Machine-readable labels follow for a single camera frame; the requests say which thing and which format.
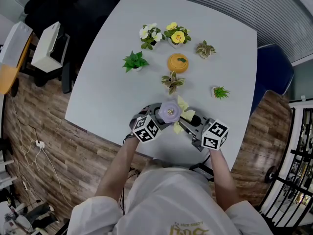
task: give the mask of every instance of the person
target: person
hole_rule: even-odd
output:
[[[44,229],[48,225],[54,222],[58,222],[58,219],[53,213],[50,213],[49,216],[46,216],[42,219],[38,219],[41,215],[44,215],[50,211],[53,212],[54,208],[46,202],[35,207],[24,216],[18,213],[11,215],[7,214],[5,216],[6,223],[4,225],[6,234],[26,235],[29,231],[33,231],[36,228]]]
[[[210,150],[217,203],[207,179],[183,168],[146,167],[126,200],[126,183],[139,140],[125,140],[105,172],[95,196],[76,206],[67,235],[270,235],[265,220],[248,201],[240,201],[226,160]]]

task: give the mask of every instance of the floor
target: floor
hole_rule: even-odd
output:
[[[31,140],[36,140],[36,133],[30,126],[21,125],[21,131],[15,114],[11,96],[6,97],[4,114],[4,134],[13,146],[15,160],[8,166],[11,175],[17,175],[14,181],[20,200],[30,204],[36,199],[48,201],[56,209],[60,223],[48,227],[49,234],[55,234],[62,227],[63,218],[69,218],[72,206],[92,197],[97,185],[114,158],[118,146],[103,140],[84,130],[78,129],[64,120],[69,94],[62,94],[61,82],[57,79],[49,81],[44,87],[38,88],[27,75],[20,73],[20,87],[14,103],[18,117],[23,124],[36,128],[38,139],[45,143],[47,156],[51,159],[59,176],[63,198],[55,172],[41,152],[37,156],[37,164],[29,168],[21,152],[21,137],[24,150],[29,150],[29,163],[39,152]],[[242,199],[249,200],[253,205],[262,201],[269,188],[263,183],[266,171],[272,165],[280,163],[284,152],[291,123],[291,110],[286,97],[268,92],[258,109],[249,120],[246,134],[231,171]],[[146,158],[136,155],[132,167],[142,169]],[[29,190],[22,187],[20,178],[23,177]],[[131,188],[135,177],[126,184],[125,195]]]

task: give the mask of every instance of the window blinds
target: window blinds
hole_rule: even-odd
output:
[[[221,11],[254,28],[259,46],[276,43],[291,62],[313,53],[313,17],[298,0],[189,1]]]

